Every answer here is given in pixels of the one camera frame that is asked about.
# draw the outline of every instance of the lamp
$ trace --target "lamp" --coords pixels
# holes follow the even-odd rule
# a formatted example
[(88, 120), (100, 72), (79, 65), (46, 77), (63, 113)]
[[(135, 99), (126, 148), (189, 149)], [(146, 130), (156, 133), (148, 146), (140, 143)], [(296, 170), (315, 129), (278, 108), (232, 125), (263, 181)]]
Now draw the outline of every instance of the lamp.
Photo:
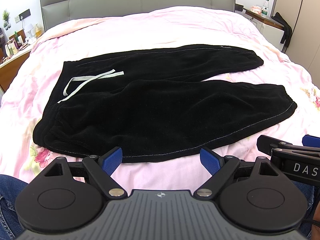
[(33, 35), (31, 34), (33, 30), (33, 25), (30, 23), (29, 25), (26, 26), (25, 31), (29, 33), (30, 38), (33, 37)]

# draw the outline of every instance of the person's leg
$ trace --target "person's leg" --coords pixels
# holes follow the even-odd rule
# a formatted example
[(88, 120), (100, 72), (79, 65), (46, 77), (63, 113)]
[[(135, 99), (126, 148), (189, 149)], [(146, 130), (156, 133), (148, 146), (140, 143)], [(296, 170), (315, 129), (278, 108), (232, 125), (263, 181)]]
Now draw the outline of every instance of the person's leg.
[[(313, 215), (315, 213), (316, 206), (319, 201), (320, 189), (318, 187), (314, 187), (308, 184), (300, 183), (293, 181), (294, 185), (297, 186), (298, 189), (305, 195), (308, 202), (308, 209), (304, 216), (304, 219), (313, 219)], [(304, 223), (299, 227), (300, 232), (308, 239), (311, 238), (311, 224)]]
[(26, 185), (19, 179), (0, 175), (0, 239), (14, 239), (22, 232), (14, 202)]

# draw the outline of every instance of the wardrobe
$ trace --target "wardrobe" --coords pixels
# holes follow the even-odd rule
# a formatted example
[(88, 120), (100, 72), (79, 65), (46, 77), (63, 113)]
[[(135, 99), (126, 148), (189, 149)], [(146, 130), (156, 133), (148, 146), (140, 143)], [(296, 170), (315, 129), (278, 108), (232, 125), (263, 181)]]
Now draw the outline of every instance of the wardrobe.
[(276, 0), (276, 12), (293, 29), (285, 53), (308, 70), (312, 82), (320, 87), (320, 0)]

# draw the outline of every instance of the pink flower print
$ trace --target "pink flower print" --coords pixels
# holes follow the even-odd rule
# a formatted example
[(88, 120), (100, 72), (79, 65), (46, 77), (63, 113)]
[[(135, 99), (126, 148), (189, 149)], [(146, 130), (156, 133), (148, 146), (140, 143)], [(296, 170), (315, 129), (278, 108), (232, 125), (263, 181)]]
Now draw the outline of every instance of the pink flower print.
[(317, 96), (316, 97), (316, 101), (315, 101), (316, 106), (319, 108), (320, 107), (320, 97)]
[(46, 148), (38, 148), (37, 149), (37, 156), (35, 157), (35, 162), (39, 163), (40, 168), (45, 168), (52, 160), (56, 157), (60, 156), (57, 153), (53, 153)]

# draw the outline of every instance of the plastic bottle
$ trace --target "plastic bottle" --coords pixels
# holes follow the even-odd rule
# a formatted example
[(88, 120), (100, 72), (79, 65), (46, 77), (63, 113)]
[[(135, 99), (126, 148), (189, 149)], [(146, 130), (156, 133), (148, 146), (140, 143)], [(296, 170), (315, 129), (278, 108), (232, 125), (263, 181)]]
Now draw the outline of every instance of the plastic bottle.
[(18, 39), (18, 34), (17, 32), (14, 32), (14, 39), (17, 43), (17, 49), (20, 48), (22, 46), (22, 44), (20, 43), (19, 39)]
[(10, 56), (12, 56), (13, 55), (13, 50), (11, 48), (11, 43), (8, 44), (8, 48), (9, 48)]
[(36, 32), (36, 38), (39, 38), (42, 34), (42, 30), (41, 28), (38, 26), (38, 24), (36, 24), (36, 29), (35, 29), (35, 32)]
[(16, 45), (14, 44), (14, 42), (11, 43), (11, 48), (12, 48), (13, 54), (16, 55), (18, 53), (18, 50), (17, 50)]
[(22, 39), (22, 36), (21, 36), (21, 35), (18, 37), (18, 40), (19, 40), (19, 42), (20, 42), (21, 44), (23, 44), (23, 39)]
[(7, 57), (11, 58), (11, 53), (10, 53), (10, 50), (8, 48), (8, 45), (6, 44), (4, 47), (5, 47), (5, 52), (7, 54)]
[(267, 14), (268, 14), (268, 9), (269, 9), (269, 0), (266, 0), (263, 4), (263, 7), (262, 7), (262, 12), (261, 12), (261, 15), (263, 17), (266, 17)]

